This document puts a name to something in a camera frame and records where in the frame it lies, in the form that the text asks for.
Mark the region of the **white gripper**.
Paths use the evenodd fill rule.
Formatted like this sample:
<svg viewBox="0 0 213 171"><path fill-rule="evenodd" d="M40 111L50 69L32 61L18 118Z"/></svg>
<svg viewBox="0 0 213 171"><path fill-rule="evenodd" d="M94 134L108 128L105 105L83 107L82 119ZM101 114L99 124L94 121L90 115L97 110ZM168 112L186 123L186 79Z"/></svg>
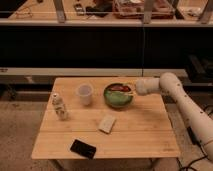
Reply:
<svg viewBox="0 0 213 171"><path fill-rule="evenodd" d="M148 94L158 93L160 91L159 79L150 78L150 79L138 79L135 83L125 83L128 86L135 86L136 93L141 96ZM123 92L127 96L136 96L135 92Z"/></svg>

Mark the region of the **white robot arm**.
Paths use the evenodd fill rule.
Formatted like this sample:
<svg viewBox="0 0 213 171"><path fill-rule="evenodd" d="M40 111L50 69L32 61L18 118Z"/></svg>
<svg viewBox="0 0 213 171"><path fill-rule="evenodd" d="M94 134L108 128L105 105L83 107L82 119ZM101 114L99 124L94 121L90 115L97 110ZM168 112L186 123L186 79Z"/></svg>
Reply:
<svg viewBox="0 0 213 171"><path fill-rule="evenodd" d="M185 92L181 81L174 73L166 72L159 78L138 78L132 85L139 96L154 93L169 95L213 163L213 120Z"/></svg>

